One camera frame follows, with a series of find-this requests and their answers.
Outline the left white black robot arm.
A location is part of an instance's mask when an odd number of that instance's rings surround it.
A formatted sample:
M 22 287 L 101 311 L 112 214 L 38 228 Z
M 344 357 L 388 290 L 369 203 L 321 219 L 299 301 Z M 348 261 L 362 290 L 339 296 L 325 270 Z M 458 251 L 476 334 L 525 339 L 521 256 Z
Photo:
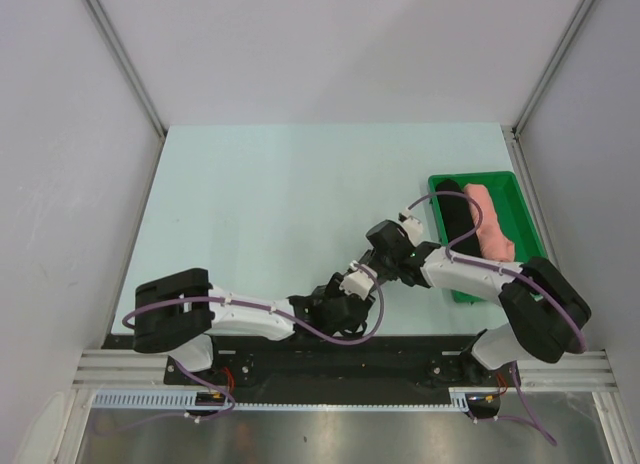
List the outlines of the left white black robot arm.
M 352 263 L 308 296 L 281 300 L 225 291 L 209 282 L 207 270 L 192 268 L 138 286 L 135 308 L 122 324 L 134 331 L 135 352 L 167 353 L 197 382 L 207 384 L 221 371 L 210 331 L 270 341 L 315 336 L 352 346 L 377 332 L 383 314 L 377 273 L 362 264 Z

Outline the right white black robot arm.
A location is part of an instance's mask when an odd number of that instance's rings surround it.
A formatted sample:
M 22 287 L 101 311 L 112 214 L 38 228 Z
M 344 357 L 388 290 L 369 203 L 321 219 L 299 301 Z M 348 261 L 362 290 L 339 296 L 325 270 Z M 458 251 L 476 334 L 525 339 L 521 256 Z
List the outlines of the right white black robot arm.
M 361 297 L 380 283 L 399 280 L 414 287 L 446 289 L 500 306 L 507 323 L 480 332 L 463 352 L 461 372 L 473 385 L 484 385 L 497 369 L 535 358 L 554 364 L 565 354 L 587 350 L 583 327 L 591 318 L 586 301 L 546 258 L 499 263 L 419 242 L 407 222 L 384 220 L 366 233 L 371 245 L 357 262 L 363 265 L 347 289 Z

